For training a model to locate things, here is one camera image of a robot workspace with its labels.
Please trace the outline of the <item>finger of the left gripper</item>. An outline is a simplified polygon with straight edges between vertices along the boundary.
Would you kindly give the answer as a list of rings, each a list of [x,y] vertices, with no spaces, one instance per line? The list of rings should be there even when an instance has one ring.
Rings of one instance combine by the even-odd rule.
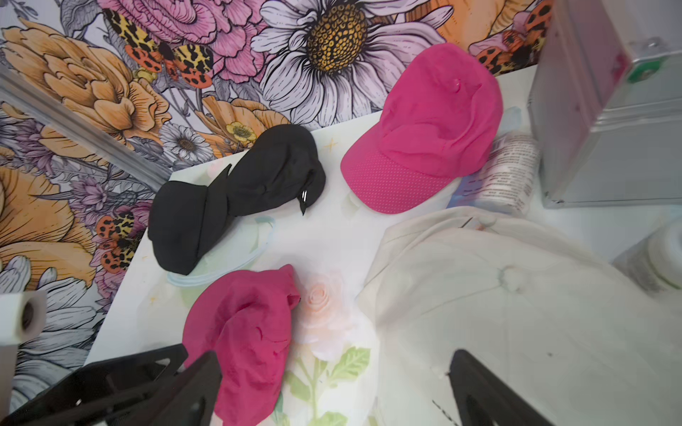
[[[183,344],[88,364],[1,421],[3,425],[94,425],[117,421],[172,381]]]

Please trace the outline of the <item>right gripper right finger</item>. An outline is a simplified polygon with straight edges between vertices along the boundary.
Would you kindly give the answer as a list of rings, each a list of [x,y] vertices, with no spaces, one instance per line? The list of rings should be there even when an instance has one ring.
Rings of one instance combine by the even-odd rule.
[[[454,352],[448,377],[463,425],[552,425],[468,351]]]

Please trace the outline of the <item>white Colorado cap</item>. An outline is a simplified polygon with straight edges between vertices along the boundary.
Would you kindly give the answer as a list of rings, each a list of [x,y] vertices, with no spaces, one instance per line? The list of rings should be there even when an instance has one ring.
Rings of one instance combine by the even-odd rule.
[[[482,209],[388,228],[358,303],[382,425],[458,425],[464,350],[556,425],[678,425],[681,319],[552,229]]]

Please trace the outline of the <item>pink cap front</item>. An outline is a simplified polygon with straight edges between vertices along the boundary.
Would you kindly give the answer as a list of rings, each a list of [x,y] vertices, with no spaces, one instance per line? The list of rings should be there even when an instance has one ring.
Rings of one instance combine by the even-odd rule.
[[[212,351],[222,380],[215,415],[225,425],[257,425],[273,413],[292,340],[292,312],[301,296],[295,270],[234,271],[197,298],[182,344],[191,365]]]

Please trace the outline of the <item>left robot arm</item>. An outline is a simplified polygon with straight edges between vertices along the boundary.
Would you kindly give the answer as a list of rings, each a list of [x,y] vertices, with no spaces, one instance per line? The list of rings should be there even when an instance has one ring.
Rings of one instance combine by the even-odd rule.
[[[203,399],[181,396],[186,350],[180,344],[99,361],[66,375],[16,410],[12,380],[21,344],[46,322],[46,294],[1,297],[1,423],[3,425],[208,425]]]

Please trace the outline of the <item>pink cap back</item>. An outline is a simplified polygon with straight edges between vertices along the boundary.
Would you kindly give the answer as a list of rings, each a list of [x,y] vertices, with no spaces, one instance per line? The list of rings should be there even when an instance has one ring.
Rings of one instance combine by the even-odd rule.
[[[454,44],[437,44],[408,65],[340,170],[373,211],[409,211],[483,167],[503,113],[488,69]]]

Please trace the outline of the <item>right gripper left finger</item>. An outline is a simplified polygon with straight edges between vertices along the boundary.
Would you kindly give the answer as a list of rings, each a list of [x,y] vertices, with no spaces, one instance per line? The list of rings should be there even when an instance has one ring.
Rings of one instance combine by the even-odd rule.
[[[214,351],[163,385],[148,401],[109,425],[210,425],[222,374]]]

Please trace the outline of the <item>pink cap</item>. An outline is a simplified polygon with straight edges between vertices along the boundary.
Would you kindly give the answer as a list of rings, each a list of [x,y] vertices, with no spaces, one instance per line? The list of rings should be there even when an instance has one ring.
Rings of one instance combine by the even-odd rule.
[[[483,167],[503,113],[488,69],[454,44],[437,44],[408,65],[340,170],[373,211],[409,211]]]
[[[222,380],[215,415],[225,425],[257,425],[273,413],[292,340],[292,312],[301,296],[295,270],[234,271],[197,298],[182,344],[191,365],[212,351]]]

